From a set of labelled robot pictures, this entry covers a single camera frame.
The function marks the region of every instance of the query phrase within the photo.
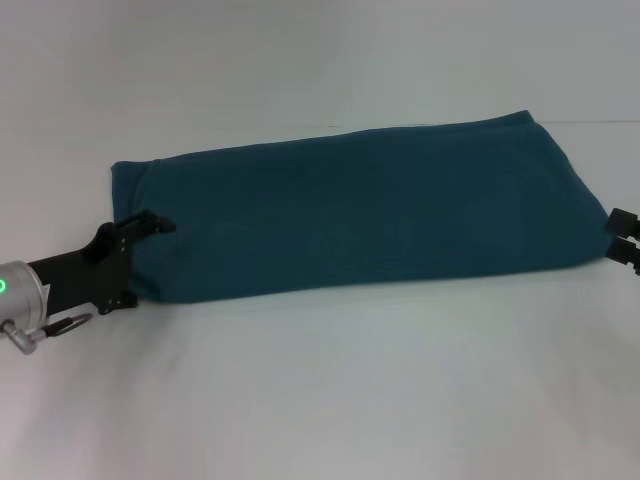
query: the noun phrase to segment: white table surface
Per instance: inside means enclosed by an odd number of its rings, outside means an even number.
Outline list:
[[[529,109],[640,211],[636,0],[0,0],[0,262],[109,167]],[[601,261],[114,313],[0,345],[0,478],[640,478],[640,281]]]

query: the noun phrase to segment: robotic arm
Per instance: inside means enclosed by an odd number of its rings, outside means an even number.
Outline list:
[[[50,315],[85,303],[94,304],[100,315],[135,308],[137,297],[127,290],[133,245],[175,229],[170,220],[145,210],[117,224],[105,223],[81,250],[0,265],[0,338],[6,336],[28,355],[38,342],[92,318],[84,314],[48,324]]]

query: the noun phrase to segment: white wall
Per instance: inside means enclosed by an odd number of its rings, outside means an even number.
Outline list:
[[[0,262],[109,167],[529,109],[640,210],[635,0],[0,0]],[[638,280],[575,270],[100,318],[0,345],[2,479],[640,478]]]

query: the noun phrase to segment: black clamp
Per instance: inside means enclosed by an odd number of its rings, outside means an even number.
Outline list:
[[[175,229],[170,220],[145,210],[120,223],[105,223],[80,250],[30,263],[42,284],[50,286],[47,315],[84,303],[93,303],[100,315],[136,307],[138,299],[128,290],[133,245]]]
[[[636,247],[635,243],[625,240],[628,237],[633,237],[640,241],[638,216],[614,208],[605,228],[607,232],[616,236],[607,250],[606,257],[623,265],[632,263],[636,275],[640,275],[640,249]]]

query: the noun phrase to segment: folded towel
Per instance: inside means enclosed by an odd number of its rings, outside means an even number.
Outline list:
[[[115,220],[173,220],[131,289],[198,302],[510,274],[603,257],[607,215],[528,112],[368,130],[113,168]]]

